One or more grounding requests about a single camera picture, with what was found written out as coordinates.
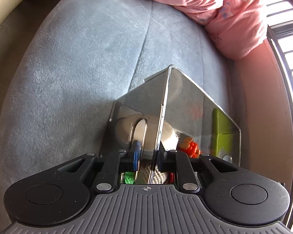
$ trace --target blanket seam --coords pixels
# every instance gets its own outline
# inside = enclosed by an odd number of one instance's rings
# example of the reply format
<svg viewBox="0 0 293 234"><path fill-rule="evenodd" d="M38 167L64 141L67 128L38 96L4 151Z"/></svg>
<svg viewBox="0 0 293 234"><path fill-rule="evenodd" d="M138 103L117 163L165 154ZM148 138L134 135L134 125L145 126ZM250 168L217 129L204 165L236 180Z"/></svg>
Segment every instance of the blanket seam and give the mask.
<svg viewBox="0 0 293 234"><path fill-rule="evenodd" d="M153 1L151 1L150 19L149 19L149 24L148 24L147 29L146 29L146 35L144 36L144 40L143 40L143 43L142 43L142 47L141 47L141 50L140 50L140 54L139 54L139 56L138 56L138 59L137 59L137 62L136 62L136 67L135 67L135 70L133 71L133 74L132 74L132 77L131 77L130 84L129 84L129 87L128 87L127 92L129 92L129 89L130 89L130 87L131 87L131 85L132 85L133 77L134 77L134 75L135 75L136 72L137 72L139 59L140 59L140 57L141 57L141 53L142 53L142 50L143 50L143 47L144 47L144 44L145 44L145 41L146 41L146 38L147 38L146 36L147 36L147 34L148 34L148 32L149 32L149 28L150 28L150 22L151 22L151 18L152 18L152 9L153 9Z"/></svg>

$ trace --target silver screw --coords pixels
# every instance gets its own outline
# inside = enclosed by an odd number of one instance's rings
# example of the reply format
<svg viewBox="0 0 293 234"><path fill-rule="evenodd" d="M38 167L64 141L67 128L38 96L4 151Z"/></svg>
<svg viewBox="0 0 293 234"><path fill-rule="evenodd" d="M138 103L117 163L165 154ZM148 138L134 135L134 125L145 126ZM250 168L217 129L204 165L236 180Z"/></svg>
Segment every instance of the silver screw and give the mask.
<svg viewBox="0 0 293 234"><path fill-rule="evenodd" d="M185 183L182 185L182 188L184 190L194 191L194 190L197 190L197 185L194 183Z"/></svg>
<svg viewBox="0 0 293 234"><path fill-rule="evenodd" d="M107 191L112 188L112 186L109 183L100 183L97 184L96 188L100 191Z"/></svg>

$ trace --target gray ribbed plate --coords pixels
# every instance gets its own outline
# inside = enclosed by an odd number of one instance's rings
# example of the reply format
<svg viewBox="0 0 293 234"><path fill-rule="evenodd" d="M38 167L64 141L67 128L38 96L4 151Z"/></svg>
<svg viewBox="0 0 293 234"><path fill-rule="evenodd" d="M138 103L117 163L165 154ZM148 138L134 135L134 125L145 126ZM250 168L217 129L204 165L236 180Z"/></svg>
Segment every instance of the gray ribbed plate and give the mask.
<svg viewBox="0 0 293 234"><path fill-rule="evenodd" d="M5 234L136 234L136 233L291 233L282 223L246 228L213 216L196 195L183 194L174 185L125 185L98 195L89 209L69 223L36 228L12 224Z"/></svg>

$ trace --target pink blanket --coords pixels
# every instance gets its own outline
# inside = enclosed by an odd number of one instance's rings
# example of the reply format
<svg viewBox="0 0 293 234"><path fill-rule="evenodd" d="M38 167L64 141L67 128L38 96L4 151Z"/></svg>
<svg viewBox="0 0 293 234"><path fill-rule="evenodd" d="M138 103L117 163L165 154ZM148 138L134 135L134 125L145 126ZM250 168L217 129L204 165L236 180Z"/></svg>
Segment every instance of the pink blanket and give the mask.
<svg viewBox="0 0 293 234"><path fill-rule="evenodd" d="M219 51L231 59L246 56L266 38L261 0L154 0L172 5L205 26Z"/></svg>

